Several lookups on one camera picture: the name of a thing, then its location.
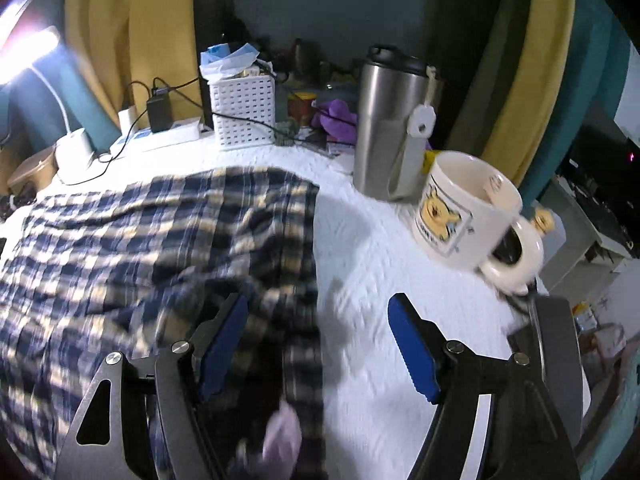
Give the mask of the blue plaid pants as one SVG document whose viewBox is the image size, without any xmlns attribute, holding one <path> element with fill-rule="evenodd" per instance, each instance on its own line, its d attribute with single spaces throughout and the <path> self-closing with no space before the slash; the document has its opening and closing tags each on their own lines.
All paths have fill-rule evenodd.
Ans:
<svg viewBox="0 0 640 480">
<path fill-rule="evenodd" d="M 1 433 L 20 464 L 53 477 L 109 353 L 152 356 L 236 293 L 248 320 L 205 404 L 220 461 L 286 403 L 302 430 L 294 477 L 324 478 L 318 192 L 292 172 L 233 167 L 35 203 L 1 267 Z"/>
</svg>

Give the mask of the cream bear mug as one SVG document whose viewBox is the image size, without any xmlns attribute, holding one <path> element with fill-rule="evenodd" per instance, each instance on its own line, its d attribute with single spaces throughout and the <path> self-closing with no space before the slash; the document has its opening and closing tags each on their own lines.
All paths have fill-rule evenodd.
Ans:
<svg viewBox="0 0 640 480">
<path fill-rule="evenodd" d="M 550 211 L 521 215 L 516 186 L 469 154 L 435 156 L 411 222 L 427 255 L 453 269 L 480 271 L 506 295 L 525 295 L 544 264 L 542 238 L 555 228 Z"/>
</svg>

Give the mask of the brown lidded container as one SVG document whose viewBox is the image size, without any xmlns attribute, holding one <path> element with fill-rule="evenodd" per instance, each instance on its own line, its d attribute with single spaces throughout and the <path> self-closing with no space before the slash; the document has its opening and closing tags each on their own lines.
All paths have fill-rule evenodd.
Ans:
<svg viewBox="0 0 640 480">
<path fill-rule="evenodd" d="M 52 182 L 57 172 L 55 146 L 49 146 L 29 156 L 15 169 L 9 177 L 8 187 L 13 194 L 17 194 L 25 185 L 31 184 L 36 192 L 40 192 Z"/>
</svg>

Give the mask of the white desk lamp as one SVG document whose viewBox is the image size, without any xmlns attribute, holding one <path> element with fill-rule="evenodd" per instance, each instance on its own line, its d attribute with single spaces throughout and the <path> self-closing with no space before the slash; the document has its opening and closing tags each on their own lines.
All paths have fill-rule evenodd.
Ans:
<svg viewBox="0 0 640 480">
<path fill-rule="evenodd" d="M 36 63 L 52 53 L 60 41 L 60 34 L 53 26 L 28 30 L 16 39 L 10 40 L 1 49 L 1 83 L 4 86 L 10 84 L 25 70 L 30 70 L 51 93 L 60 109 L 65 131 L 64 136 L 55 143 L 55 161 L 58 169 L 62 171 L 60 179 L 71 179 L 90 169 L 94 151 L 85 128 L 70 128 L 70 118 L 61 96 L 44 73 L 36 67 Z"/>
</svg>

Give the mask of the white power strip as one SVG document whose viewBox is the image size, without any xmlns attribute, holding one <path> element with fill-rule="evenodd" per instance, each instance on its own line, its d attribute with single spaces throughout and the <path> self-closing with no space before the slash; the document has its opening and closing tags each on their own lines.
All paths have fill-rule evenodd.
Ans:
<svg viewBox="0 0 640 480">
<path fill-rule="evenodd" d="M 210 129 L 197 117 L 178 120 L 165 131 L 153 132 L 150 127 L 139 129 L 118 138 L 110 147 L 110 154 L 112 157 L 126 157 L 168 148 L 171 145 L 200 140 L 202 134 L 209 131 Z"/>
</svg>

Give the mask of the white usb charger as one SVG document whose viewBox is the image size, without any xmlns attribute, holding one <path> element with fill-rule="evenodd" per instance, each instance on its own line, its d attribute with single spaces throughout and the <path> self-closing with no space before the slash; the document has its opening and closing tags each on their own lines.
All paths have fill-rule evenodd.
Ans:
<svg viewBox="0 0 640 480">
<path fill-rule="evenodd" d="M 123 108 L 118 112 L 119 129 L 123 136 L 131 130 L 137 120 L 137 110 L 134 105 Z"/>
</svg>

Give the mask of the black power adapter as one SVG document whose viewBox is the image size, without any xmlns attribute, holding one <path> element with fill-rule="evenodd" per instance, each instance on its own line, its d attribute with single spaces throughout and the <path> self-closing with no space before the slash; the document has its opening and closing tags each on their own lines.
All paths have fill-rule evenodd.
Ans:
<svg viewBox="0 0 640 480">
<path fill-rule="evenodd" d="M 149 125 L 152 133 L 159 133 L 171 128 L 174 124 L 172 117 L 169 90 L 167 88 L 155 89 L 146 101 L 146 112 L 149 116 Z"/>
</svg>

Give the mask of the teal curtain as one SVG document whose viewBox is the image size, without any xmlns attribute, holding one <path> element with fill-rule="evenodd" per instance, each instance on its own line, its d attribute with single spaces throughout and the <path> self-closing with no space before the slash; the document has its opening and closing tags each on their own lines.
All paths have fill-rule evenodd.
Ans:
<svg viewBox="0 0 640 480">
<path fill-rule="evenodd" d="M 103 153 L 120 136 L 119 128 L 78 72 L 73 55 L 62 46 L 35 62 L 63 103 L 70 130 L 85 128 L 92 147 Z M 55 144 L 64 133 L 64 120 L 58 102 L 31 70 L 24 70 L 9 85 L 11 117 L 21 128 L 32 148 L 38 152 Z"/>
</svg>

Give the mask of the white lattice basket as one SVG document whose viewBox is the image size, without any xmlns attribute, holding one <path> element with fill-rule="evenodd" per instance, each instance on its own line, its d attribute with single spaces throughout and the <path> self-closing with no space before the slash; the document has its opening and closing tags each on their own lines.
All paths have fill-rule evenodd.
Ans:
<svg viewBox="0 0 640 480">
<path fill-rule="evenodd" d="M 271 144 L 276 125 L 269 75 L 223 79 L 209 85 L 214 139 L 221 151 Z"/>
</svg>

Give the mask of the steel travel tumbler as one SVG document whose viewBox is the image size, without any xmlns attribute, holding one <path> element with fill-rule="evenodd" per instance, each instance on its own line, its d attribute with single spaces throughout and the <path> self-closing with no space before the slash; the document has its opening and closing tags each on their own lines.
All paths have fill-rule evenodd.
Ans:
<svg viewBox="0 0 640 480">
<path fill-rule="evenodd" d="M 393 46 L 369 48 L 360 78 L 352 174 L 357 191 L 383 202 L 418 192 L 439 87 L 435 67 Z"/>
</svg>

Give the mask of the purple cloth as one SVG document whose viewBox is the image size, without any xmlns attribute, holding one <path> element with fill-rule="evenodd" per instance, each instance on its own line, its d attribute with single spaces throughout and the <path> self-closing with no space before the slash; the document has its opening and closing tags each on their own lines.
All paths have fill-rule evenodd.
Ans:
<svg viewBox="0 0 640 480">
<path fill-rule="evenodd" d="M 323 129 L 337 142 L 356 143 L 358 115 L 349 109 L 345 101 L 335 99 L 314 102 L 314 105 L 316 107 L 310 123 L 312 128 Z"/>
</svg>

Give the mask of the orange box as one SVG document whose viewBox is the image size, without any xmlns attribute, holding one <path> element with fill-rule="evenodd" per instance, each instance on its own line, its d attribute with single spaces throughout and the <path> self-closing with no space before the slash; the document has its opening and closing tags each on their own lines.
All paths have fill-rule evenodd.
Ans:
<svg viewBox="0 0 640 480">
<path fill-rule="evenodd" d="M 288 118 L 299 127 L 307 127 L 314 118 L 314 103 L 317 95 L 314 92 L 294 91 L 288 95 Z"/>
</svg>

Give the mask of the yellow curtain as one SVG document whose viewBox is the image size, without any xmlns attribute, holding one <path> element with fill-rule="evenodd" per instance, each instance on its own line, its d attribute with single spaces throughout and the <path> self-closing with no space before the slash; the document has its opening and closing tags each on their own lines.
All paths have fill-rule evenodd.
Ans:
<svg viewBox="0 0 640 480">
<path fill-rule="evenodd" d="M 65 40 L 106 117 L 133 80 L 183 84 L 198 76 L 193 0 L 65 0 Z"/>
</svg>

